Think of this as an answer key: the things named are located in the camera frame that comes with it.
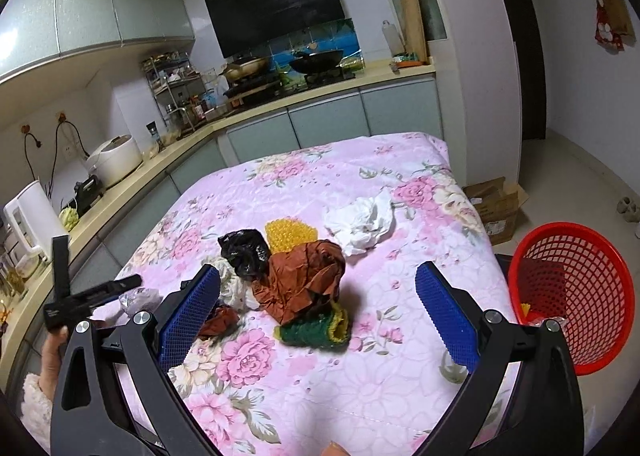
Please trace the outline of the pink fleece sleeve forearm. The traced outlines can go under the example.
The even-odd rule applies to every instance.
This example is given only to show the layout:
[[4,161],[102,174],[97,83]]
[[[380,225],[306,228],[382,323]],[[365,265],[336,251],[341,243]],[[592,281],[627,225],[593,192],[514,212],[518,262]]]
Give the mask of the pink fleece sleeve forearm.
[[25,377],[23,384],[23,402],[21,404],[21,421],[29,434],[41,448],[50,454],[52,400],[39,386],[39,376],[31,372]]

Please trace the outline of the left hand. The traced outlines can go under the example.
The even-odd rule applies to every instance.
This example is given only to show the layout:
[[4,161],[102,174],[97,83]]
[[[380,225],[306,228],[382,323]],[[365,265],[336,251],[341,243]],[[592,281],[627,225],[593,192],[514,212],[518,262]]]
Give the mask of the left hand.
[[58,375],[60,375],[62,365],[60,349],[66,343],[67,337],[68,328],[63,326],[58,331],[49,333],[42,346],[38,384],[49,401],[53,401],[55,388],[58,384]]

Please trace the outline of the right hand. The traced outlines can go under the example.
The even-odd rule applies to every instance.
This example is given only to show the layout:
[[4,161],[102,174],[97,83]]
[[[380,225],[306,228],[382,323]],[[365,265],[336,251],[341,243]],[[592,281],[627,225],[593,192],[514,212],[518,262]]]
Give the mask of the right hand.
[[349,452],[340,444],[329,442],[329,445],[322,450],[321,456],[349,456]]

